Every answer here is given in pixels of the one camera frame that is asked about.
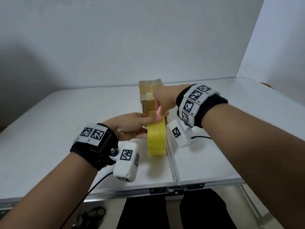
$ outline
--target leg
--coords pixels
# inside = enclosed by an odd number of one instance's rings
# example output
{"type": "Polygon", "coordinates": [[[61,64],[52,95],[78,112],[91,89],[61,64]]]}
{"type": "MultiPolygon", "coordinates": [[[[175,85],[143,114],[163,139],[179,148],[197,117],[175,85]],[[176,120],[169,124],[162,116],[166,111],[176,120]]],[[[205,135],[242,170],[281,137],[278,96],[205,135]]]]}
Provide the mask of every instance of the leg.
{"type": "Polygon", "coordinates": [[[128,198],[116,229],[170,229],[163,195],[128,198]]]}
{"type": "Polygon", "coordinates": [[[226,203],[212,189],[187,192],[180,203],[180,214],[184,229],[236,229],[226,203]]]}

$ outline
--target white wall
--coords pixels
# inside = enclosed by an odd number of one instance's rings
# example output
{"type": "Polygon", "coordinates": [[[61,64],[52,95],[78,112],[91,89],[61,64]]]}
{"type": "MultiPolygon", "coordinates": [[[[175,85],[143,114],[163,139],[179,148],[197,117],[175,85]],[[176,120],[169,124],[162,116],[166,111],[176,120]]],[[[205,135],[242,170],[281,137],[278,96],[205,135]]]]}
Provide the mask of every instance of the white wall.
{"type": "Polygon", "coordinates": [[[305,106],[305,0],[265,0],[237,76],[305,106]]]}
{"type": "Polygon", "coordinates": [[[236,76],[262,3],[0,0],[0,123],[59,89],[236,76]]]}

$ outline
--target screw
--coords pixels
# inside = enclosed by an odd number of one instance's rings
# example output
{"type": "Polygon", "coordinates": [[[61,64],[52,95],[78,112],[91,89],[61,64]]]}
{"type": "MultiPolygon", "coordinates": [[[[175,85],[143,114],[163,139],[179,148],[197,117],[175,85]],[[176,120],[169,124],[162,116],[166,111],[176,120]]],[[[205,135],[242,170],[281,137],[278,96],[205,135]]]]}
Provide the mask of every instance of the screw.
{"type": "Polygon", "coordinates": [[[117,150],[117,148],[112,148],[110,150],[110,156],[112,156],[112,157],[115,157],[118,153],[119,153],[119,151],[117,150]]]}

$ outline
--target clear packing tape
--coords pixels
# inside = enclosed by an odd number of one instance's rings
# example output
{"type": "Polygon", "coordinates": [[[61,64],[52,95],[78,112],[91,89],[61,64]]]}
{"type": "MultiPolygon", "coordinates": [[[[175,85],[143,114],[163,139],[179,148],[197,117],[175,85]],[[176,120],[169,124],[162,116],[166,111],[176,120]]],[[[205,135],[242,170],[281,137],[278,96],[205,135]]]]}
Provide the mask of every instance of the clear packing tape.
{"type": "Polygon", "coordinates": [[[148,155],[166,154],[166,129],[164,117],[161,122],[147,126],[147,149],[148,155]]]}

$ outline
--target hand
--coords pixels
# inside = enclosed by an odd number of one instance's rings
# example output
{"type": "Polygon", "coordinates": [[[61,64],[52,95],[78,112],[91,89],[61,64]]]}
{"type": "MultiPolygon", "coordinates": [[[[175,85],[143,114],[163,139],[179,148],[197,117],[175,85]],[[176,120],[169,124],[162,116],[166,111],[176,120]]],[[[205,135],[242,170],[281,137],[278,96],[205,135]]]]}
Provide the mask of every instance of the hand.
{"type": "Polygon", "coordinates": [[[180,92],[191,84],[182,84],[174,86],[161,86],[157,88],[153,95],[155,98],[156,110],[161,106],[160,113],[162,116],[166,115],[166,111],[176,107],[176,99],[180,92]]]}
{"type": "Polygon", "coordinates": [[[119,141],[133,138],[147,138],[145,125],[155,124],[162,121],[163,117],[149,117],[147,114],[134,112],[113,117],[103,122],[116,134],[119,141]]]}

